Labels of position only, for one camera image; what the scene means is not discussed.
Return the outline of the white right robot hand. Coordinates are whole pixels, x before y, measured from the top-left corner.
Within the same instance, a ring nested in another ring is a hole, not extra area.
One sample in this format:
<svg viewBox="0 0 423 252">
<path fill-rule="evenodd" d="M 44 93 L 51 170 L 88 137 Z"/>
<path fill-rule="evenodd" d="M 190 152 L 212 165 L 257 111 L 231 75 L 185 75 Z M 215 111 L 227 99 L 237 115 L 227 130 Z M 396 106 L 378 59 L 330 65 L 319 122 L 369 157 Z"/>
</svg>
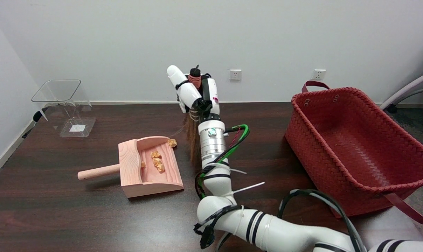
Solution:
<svg viewBox="0 0 423 252">
<path fill-rule="evenodd" d="M 203 74 L 199 66 L 184 74 L 177 66 L 167 68 L 168 78 L 176 89 L 177 101 L 183 113 L 198 113 L 194 120 L 218 120 L 220 105 L 216 81 Z"/>
</svg>

